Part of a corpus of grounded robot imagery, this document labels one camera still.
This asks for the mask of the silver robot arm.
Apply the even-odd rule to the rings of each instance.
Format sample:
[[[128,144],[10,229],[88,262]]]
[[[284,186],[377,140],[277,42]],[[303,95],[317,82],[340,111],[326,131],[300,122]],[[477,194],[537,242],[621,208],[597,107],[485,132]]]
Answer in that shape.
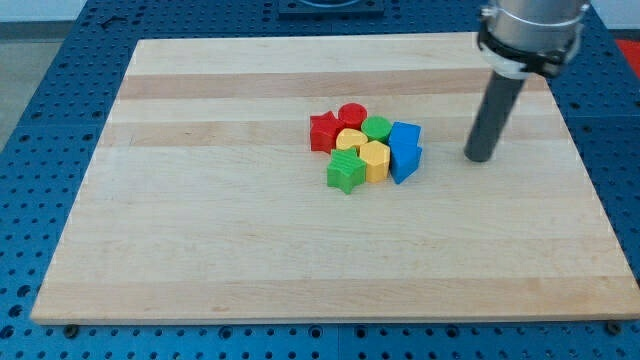
[[[508,79],[558,76],[577,55],[589,0],[490,0],[480,10],[477,46]]]

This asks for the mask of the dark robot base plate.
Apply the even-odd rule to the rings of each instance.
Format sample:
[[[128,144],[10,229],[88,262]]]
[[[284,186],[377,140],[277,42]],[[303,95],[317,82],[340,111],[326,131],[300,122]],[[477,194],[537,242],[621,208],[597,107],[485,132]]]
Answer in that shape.
[[[305,16],[382,15],[384,0],[278,0],[279,19]]]

